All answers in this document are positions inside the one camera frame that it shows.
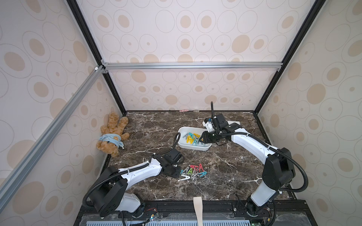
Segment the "white clothespin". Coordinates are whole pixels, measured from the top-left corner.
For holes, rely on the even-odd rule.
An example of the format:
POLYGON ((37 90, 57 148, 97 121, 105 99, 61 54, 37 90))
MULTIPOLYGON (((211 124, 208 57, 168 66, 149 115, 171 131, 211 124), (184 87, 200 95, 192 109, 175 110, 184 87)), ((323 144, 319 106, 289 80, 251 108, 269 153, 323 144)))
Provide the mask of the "white clothespin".
POLYGON ((188 175, 181 175, 181 176, 182 176, 182 178, 179 179, 178 181, 184 181, 184 180, 189 180, 190 179, 190 176, 188 176, 188 175))

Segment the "teal clothespin bottom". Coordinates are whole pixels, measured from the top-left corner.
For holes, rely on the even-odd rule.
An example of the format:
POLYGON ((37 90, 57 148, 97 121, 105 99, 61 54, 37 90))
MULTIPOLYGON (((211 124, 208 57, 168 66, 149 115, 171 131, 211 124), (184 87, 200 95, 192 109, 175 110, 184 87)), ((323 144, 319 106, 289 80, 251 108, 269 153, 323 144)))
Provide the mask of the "teal clothespin bottom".
POLYGON ((194 136, 194 134, 189 133, 189 136, 192 138, 192 140, 191 140, 191 142, 190 142, 191 145, 196 145, 196 144, 199 142, 199 139, 197 139, 197 138, 194 136))

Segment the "white plastic storage box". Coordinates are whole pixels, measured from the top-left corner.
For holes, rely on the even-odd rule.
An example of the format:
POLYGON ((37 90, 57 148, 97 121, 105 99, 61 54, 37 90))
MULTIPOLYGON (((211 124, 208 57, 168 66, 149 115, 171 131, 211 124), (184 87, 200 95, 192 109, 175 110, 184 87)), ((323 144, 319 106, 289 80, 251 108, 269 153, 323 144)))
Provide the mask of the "white plastic storage box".
POLYGON ((202 135, 203 132, 207 131, 202 128, 194 128, 194 127, 181 127, 178 132, 181 134, 181 138, 178 141, 178 145, 180 148, 190 149, 190 150, 198 150, 198 151, 207 151, 211 147, 212 144, 204 144, 201 142, 201 137, 199 138, 199 142, 196 145, 191 145, 186 142, 186 138, 183 136, 186 133, 199 134, 202 135))

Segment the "teal clothespin cluster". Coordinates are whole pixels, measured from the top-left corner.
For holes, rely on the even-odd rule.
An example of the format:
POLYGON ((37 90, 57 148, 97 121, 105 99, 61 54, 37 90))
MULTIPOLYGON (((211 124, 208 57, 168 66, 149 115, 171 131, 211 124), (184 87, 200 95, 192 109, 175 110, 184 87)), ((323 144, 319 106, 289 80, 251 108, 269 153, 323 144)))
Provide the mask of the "teal clothespin cluster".
POLYGON ((207 172, 206 171, 204 171, 204 172, 199 172, 197 175, 198 175, 198 177, 204 177, 205 175, 207 174, 207 172))

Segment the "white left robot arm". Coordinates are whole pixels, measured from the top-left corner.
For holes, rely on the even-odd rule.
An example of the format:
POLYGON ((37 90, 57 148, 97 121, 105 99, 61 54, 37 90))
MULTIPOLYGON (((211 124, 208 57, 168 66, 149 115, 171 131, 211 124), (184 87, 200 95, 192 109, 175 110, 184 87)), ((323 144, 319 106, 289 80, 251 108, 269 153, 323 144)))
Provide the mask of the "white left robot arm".
POLYGON ((152 155, 146 162, 122 169, 106 168, 83 197, 83 206, 95 209, 101 217, 113 212, 128 212, 138 218, 143 215, 145 202, 126 191, 151 177, 164 175, 174 179, 181 175, 179 166, 185 157, 177 149, 152 155))

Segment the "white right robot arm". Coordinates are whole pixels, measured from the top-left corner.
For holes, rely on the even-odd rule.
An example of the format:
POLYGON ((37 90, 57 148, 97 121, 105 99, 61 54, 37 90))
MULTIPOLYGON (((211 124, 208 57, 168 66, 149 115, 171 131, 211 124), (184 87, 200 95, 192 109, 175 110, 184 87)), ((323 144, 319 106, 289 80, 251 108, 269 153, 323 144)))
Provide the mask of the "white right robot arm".
POLYGON ((256 215, 267 202, 283 191, 299 193, 307 189, 308 176, 302 166, 293 160, 288 149, 269 145, 247 132, 240 124, 229 123, 222 114, 206 118, 203 126, 206 131, 199 139, 201 143, 218 143, 223 139, 231 141, 249 151, 264 165, 262 182, 247 199, 246 208, 250 215, 256 215), (296 176, 295 169, 302 174, 303 185, 296 189, 287 188, 286 185, 296 176))

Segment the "white paper strip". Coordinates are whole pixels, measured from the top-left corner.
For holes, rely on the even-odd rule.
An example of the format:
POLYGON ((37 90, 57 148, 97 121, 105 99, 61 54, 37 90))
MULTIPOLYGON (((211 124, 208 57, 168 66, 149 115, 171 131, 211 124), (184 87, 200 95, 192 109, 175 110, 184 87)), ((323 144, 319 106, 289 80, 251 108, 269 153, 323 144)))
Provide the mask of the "white paper strip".
POLYGON ((228 121, 228 124, 229 124, 229 125, 230 125, 230 124, 233 124, 233 123, 236 123, 236 124, 240 125, 240 122, 239 122, 239 121, 228 121))

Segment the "beige tape strip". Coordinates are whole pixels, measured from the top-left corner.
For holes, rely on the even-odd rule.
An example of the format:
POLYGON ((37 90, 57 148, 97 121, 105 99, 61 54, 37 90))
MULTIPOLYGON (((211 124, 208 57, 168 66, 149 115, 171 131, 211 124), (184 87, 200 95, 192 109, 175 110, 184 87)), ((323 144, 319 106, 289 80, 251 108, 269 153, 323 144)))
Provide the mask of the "beige tape strip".
POLYGON ((198 226, 203 226, 203 201, 202 197, 193 198, 194 210, 197 217, 198 226))

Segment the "brown teddy bear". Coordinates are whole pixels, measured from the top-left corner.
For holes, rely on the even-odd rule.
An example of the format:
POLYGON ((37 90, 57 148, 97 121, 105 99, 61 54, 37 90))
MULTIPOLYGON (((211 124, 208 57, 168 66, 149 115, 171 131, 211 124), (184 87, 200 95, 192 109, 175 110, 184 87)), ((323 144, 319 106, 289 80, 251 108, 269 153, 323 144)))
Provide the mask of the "brown teddy bear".
POLYGON ((107 125, 101 126, 102 136, 96 143, 96 148, 112 157, 117 157, 119 151, 124 149, 124 141, 130 137, 128 132, 124 133, 128 125, 127 117, 119 117, 116 112, 109 114, 107 125))

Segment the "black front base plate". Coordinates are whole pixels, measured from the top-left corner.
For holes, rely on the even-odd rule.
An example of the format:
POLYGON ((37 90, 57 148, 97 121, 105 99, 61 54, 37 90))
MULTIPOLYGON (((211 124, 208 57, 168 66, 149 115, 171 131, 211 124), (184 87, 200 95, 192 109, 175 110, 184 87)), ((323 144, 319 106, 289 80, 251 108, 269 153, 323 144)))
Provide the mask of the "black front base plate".
POLYGON ((197 211, 193 201, 147 201, 140 216, 114 211, 101 217, 81 208, 75 226, 316 226, 303 200, 276 200, 256 217, 247 214, 243 202, 203 201, 197 211))

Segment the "horizontal aluminium rail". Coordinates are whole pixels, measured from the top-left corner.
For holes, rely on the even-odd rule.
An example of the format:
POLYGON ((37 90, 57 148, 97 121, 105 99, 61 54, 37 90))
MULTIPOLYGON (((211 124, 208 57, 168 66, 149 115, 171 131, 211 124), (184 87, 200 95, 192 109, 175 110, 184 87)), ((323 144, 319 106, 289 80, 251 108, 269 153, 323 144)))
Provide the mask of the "horizontal aluminium rail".
POLYGON ((107 70, 113 69, 254 69, 281 68, 282 62, 198 62, 198 63, 106 63, 107 70))

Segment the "left diagonal aluminium rail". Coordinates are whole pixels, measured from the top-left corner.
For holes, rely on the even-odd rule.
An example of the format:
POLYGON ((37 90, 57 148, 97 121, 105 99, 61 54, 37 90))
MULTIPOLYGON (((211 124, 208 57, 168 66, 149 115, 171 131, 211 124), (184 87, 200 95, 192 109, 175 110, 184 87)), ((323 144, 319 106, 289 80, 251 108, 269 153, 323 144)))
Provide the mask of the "left diagonal aluminium rail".
POLYGON ((40 158, 43 156, 51 142, 58 135, 59 131, 63 128, 75 109, 79 106, 92 85, 103 73, 104 69, 105 66, 99 65, 96 70, 93 70, 93 72, 88 76, 77 92, 61 109, 59 114, 44 131, 44 133, 30 148, 29 152, 24 156, 22 161, 20 161, 16 168, 10 173, 9 177, 1 187, 1 211, 3 211, 8 205, 16 191, 20 188, 29 173, 38 163, 40 158))

